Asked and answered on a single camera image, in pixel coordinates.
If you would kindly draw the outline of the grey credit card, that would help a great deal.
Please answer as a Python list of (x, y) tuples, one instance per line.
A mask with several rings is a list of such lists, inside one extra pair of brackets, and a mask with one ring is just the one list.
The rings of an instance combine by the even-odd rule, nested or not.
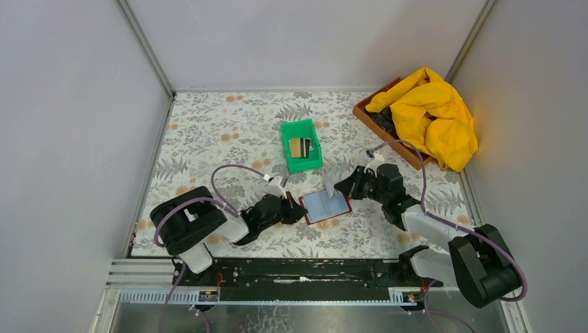
[(337, 188), (335, 188), (338, 179), (336, 178), (336, 175), (333, 172), (328, 171), (324, 173), (322, 176), (322, 180), (329, 198), (333, 198), (334, 196), (340, 194)]

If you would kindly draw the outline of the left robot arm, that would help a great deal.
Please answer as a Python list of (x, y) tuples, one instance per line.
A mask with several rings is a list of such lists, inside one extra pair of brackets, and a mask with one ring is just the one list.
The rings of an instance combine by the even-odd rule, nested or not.
[(150, 219), (156, 228), (156, 245), (182, 260), (195, 283), (206, 285), (215, 276), (213, 257), (205, 245), (210, 234), (244, 246), (274, 225), (292, 225), (306, 214), (307, 210), (288, 192), (285, 196), (266, 194), (252, 207), (230, 212), (201, 186), (159, 204), (150, 212)]

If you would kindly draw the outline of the black VIP credit card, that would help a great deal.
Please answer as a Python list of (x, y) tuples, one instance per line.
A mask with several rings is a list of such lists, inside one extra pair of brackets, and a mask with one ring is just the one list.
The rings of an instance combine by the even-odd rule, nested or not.
[(312, 141), (309, 138), (301, 138), (300, 139), (300, 157), (301, 158), (308, 158), (309, 151), (311, 150)]

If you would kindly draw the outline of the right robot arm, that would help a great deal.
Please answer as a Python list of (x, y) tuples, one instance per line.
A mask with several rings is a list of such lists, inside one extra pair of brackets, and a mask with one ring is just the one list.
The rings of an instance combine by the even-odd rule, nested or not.
[(369, 198), (381, 204), (387, 222), (438, 247), (416, 246), (399, 256), (397, 274), (404, 284), (426, 280), (458, 287), (478, 308), (495, 300), (516, 302), (526, 295), (527, 279), (501, 233), (490, 224), (470, 229), (430, 213), (408, 194), (397, 166), (358, 166), (334, 189), (352, 200)]

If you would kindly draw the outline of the gold credit card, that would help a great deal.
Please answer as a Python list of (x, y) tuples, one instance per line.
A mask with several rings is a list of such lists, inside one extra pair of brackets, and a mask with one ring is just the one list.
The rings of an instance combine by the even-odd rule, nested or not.
[(301, 158), (300, 157), (300, 139), (301, 138), (292, 138), (289, 142), (292, 158)]

